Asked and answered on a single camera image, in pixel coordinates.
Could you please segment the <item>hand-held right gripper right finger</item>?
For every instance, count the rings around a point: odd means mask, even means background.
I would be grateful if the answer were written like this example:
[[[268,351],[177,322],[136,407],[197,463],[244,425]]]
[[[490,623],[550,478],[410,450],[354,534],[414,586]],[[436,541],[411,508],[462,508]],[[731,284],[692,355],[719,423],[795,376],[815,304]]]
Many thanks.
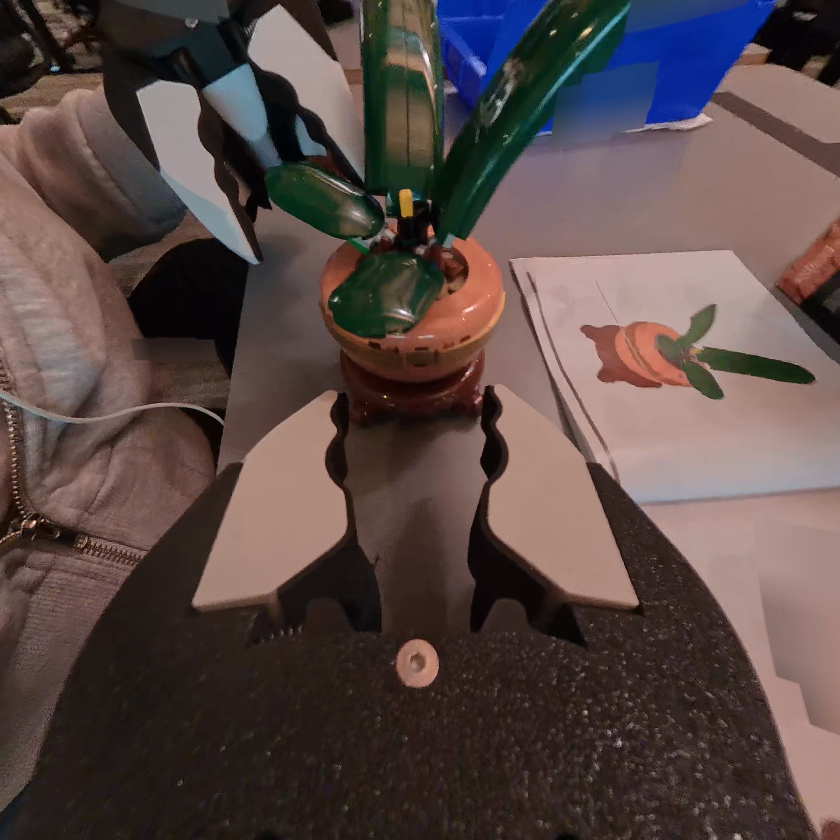
[[[469,534],[471,612],[502,599],[527,613],[638,609],[587,461],[561,428],[504,385],[486,388],[480,426],[486,483]]]

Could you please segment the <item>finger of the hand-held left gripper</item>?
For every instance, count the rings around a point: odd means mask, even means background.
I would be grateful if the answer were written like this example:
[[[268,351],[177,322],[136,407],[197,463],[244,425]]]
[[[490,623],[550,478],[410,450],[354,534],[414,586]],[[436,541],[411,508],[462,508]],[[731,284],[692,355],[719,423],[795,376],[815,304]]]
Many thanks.
[[[315,5],[257,5],[250,11],[249,58],[293,92],[294,109],[342,174],[364,183],[364,130]]]
[[[153,82],[137,99],[161,176],[210,234],[249,264],[259,264],[254,225],[224,162],[221,119],[181,82]]]

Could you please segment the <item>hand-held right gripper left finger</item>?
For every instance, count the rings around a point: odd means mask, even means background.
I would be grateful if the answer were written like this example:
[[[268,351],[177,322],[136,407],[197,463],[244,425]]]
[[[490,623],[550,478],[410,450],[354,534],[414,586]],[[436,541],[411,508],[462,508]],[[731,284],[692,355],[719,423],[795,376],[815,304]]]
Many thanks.
[[[200,613],[332,599],[359,618],[358,582],[345,553],[350,510],[328,454],[342,441],[344,394],[327,390],[276,425],[248,452],[191,606]]]

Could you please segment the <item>long dark green toy leaf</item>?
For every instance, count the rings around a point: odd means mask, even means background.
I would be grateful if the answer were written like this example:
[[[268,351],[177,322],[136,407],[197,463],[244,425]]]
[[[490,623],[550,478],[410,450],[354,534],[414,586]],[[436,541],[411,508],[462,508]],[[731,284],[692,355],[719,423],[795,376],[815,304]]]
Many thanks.
[[[604,70],[621,43],[628,1],[552,1],[479,97],[435,178],[441,246],[470,236],[508,171],[555,111],[562,88]]]
[[[364,179],[375,195],[431,197],[444,162],[444,91],[434,2],[360,3]]]

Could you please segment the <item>building instruction booklet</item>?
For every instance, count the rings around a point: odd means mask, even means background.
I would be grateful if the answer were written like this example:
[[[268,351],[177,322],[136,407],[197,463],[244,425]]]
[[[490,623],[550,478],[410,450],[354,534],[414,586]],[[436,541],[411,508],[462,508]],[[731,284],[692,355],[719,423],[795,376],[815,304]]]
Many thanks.
[[[716,596],[838,823],[838,363],[730,250],[511,273],[581,447]]]

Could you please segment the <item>toy flower pot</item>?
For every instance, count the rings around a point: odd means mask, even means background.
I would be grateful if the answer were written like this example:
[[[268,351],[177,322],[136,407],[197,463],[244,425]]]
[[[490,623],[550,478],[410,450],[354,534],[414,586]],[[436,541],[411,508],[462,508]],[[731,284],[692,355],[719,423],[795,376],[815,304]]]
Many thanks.
[[[358,426],[385,419],[431,419],[456,413],[478,417],[485,348],[505,307],[497,263],[472,238],[455,239],[444,252],[457,268],[417,325],[405,332],[358,335],[329,308],[340,285],[366,256],[341,245],[320,278],[319,306],[341,349],[340,369]]]

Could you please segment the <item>grey desk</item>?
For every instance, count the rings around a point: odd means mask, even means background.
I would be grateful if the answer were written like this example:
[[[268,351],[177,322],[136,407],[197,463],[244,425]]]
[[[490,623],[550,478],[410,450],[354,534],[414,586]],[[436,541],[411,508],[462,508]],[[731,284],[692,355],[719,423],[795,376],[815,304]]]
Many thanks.
[[[838,180],[717,105],[686,133],[650,131],[561,148],[536,140],[476,227],[502,268],[507,306],[487,348],[486,381],[564,422],[508,269],[520,257],[731,250],[766,287],[838,215]],[[220,469],[288,415],[341,387],[318,280],[332,240],[279,211],[259,214],[265,262],[248,277]],[[484,435],[468,419],[388,422],[348,438],[360,543],[375,562],[386,631],[465,631],[474,583],[469,526]],[[773,664],[769,630],[799,664],[838,677],[838,490],[680,502],[645,512],[733,621],[817,826],[838,819],[838,735],[817,723],[803,677]]]

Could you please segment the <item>black orchid toy set box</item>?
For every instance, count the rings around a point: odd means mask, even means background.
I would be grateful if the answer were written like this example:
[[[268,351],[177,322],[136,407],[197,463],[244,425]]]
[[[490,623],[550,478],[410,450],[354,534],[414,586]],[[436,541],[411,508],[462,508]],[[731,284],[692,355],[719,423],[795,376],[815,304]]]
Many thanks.
[[[839,362],[839,220],[792,262],[774,289],[794,320],[834,362]]]

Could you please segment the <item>white paper sheet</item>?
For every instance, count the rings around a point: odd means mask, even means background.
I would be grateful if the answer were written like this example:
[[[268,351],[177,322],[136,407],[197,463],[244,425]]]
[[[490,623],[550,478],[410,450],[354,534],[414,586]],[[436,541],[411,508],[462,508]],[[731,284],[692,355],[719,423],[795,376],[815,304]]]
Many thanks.
[[[645,125],[638,128],[625,129],[622,133],[643,133],[654,131],[669,131],[669,132],[689,132],[707,126],[712,122],[712,118],[704,112],[699,113],[696,117],[690,119],[683,119],[677,121],[666,122],[646,122]]]

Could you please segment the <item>blue plastic bin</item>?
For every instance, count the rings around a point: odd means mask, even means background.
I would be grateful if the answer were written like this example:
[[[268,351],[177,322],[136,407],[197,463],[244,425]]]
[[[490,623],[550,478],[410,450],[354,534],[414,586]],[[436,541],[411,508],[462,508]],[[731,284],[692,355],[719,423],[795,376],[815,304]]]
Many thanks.
[[[442,58],[465,105],[481,93],[539,15],[542,1],[437,3]],[[541,133],[563,144],[699,118],[776,2],[632,2],[605,68],[583,70],[558,94]]]

